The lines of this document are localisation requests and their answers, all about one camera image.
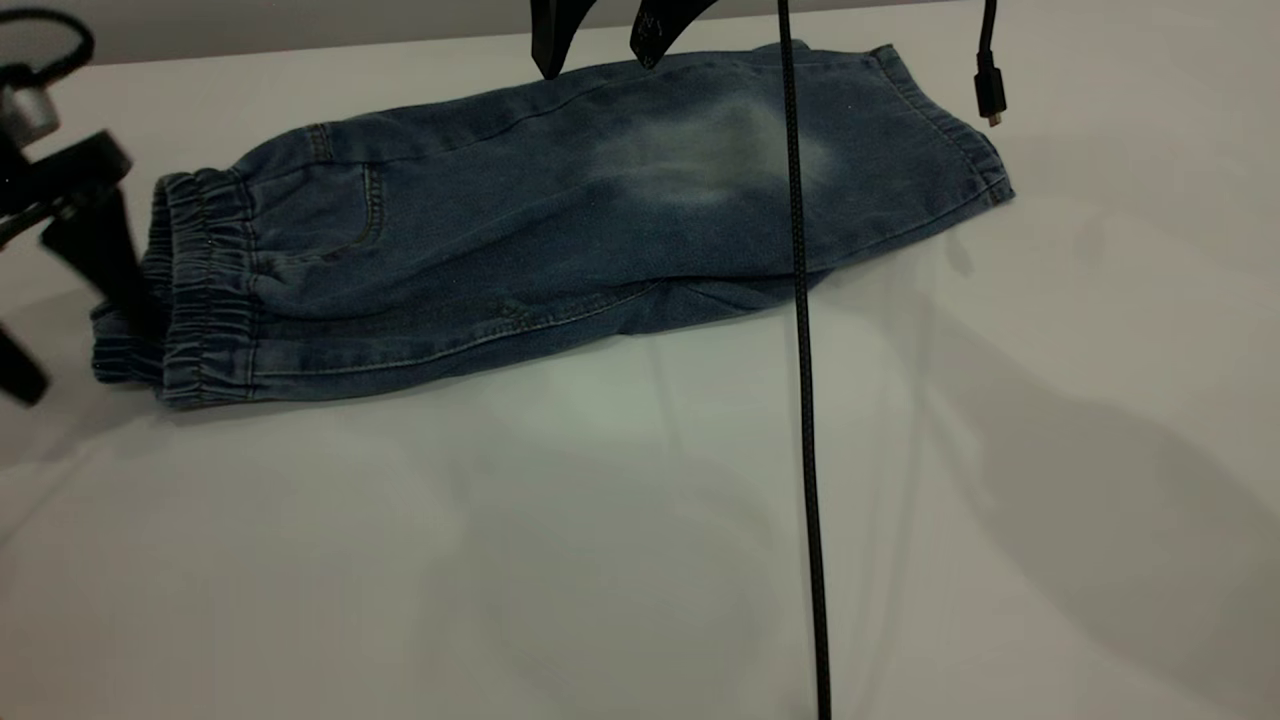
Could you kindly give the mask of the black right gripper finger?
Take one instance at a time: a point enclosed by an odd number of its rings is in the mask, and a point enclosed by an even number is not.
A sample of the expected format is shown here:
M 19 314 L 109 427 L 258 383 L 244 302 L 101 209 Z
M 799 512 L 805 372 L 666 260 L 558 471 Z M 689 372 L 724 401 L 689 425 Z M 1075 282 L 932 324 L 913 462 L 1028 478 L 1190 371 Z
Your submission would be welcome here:
M 531 56 L 544 79 L 562 72 L 573 36 L 591 8 L 593 0 L 531 0 Z
M 630 47 L 646 69 L 654 69 L 681 33 L 717 0 L 644 0 L 634 22 Z

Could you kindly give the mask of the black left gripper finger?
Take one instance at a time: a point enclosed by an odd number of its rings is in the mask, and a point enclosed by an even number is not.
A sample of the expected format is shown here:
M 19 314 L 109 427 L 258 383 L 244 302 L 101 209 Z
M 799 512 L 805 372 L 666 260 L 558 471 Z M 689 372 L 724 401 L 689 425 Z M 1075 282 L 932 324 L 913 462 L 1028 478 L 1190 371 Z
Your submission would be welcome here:
M 95 287 L 133 331 L 161 329 L 161 313 L 140 268 L 122 191 L 74 197 L 44 231 L 42 246 Z
M 49 389 L 41 366 L 1 328 L 1 389 L 23 406 L 37 405 Z

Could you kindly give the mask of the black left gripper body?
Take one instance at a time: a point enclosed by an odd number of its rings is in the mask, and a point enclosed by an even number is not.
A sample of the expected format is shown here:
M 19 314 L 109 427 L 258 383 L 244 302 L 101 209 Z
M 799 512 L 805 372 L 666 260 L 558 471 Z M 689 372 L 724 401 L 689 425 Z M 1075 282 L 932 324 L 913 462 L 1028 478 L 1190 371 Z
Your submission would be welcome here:
M 15 140 L 1 140 L 1 245 L 82 196 L 118 187 L 133 161 L 108 132 L 99 132 L 38 161 L 31 161 Z

